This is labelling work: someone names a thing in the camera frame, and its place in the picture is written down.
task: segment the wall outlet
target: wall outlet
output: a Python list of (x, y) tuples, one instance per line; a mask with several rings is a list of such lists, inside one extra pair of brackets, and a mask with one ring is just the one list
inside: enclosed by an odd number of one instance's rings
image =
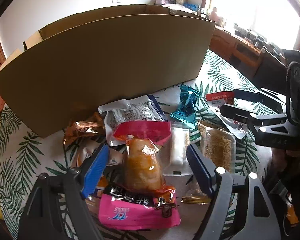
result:
[(122, 2), (122, 0), (112, 0), (112, 3), (119, 3)]

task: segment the pink snack package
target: pink snack package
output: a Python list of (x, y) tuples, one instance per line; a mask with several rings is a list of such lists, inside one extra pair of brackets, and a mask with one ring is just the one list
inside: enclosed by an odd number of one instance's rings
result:
[(104, 190), (99, 206), (99, 221), (106, 227), (118, 230), (162, 229), (178, 226), (181, 222), (175, 204), (174, 190), (171, 199), (128, 192), (110, 183)]

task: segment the window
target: window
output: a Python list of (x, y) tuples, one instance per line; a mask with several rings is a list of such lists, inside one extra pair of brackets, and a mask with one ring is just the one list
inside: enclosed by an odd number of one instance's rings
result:
[(293, 49), (300, 18), (287, 0), (212, 0), (227, 25), (237, 23), (264, 36), (281, 49)]

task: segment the logo on package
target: logo on package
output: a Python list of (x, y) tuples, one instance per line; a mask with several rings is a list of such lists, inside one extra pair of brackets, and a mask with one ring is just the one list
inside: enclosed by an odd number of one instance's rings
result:
[(109, 220), (125, 220), (127, 218), (127, 212), (129, 212), (129, 208), (116, 207), (114, 209), (115, 216), (109, 218)]

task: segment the red and white package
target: red and white package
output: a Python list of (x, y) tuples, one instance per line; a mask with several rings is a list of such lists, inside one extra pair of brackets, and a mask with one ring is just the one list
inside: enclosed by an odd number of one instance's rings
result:
[(241, 140), (248, 133), (246, 124), (226, 118), (220, 113), (220, 107), (222, 105), (234, 105), (234, 92), (222, 91), (206, 94), (206, 100), (211, 111), (215, 113), (217, 117), (219, 117), (219, 119), (226, 125), (229, 131), (233, 133), (238, 139)]

